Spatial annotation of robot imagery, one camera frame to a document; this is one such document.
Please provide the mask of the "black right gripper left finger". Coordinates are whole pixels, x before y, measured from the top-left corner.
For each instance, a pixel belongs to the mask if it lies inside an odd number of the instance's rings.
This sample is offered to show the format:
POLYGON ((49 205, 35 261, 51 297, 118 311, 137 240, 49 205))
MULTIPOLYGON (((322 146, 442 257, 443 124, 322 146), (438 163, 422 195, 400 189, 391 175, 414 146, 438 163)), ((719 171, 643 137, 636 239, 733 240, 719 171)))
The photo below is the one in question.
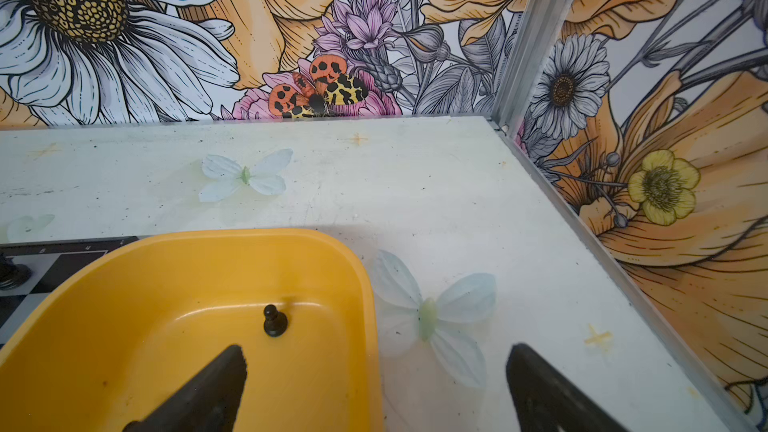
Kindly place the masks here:
POLYGON ((172 396, 124 431, 232 431, 247 379, 239 345, 230 345, 172 396))

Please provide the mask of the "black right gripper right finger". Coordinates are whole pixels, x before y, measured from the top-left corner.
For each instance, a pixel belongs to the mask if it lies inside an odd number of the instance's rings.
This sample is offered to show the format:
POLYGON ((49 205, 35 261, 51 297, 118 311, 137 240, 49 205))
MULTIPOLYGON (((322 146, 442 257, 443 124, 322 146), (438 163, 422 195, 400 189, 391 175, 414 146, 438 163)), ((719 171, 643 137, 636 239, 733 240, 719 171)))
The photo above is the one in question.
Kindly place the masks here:
POLYGON ((626 431, 525 343, 512 347, 506 379, 522 431, 626 431))

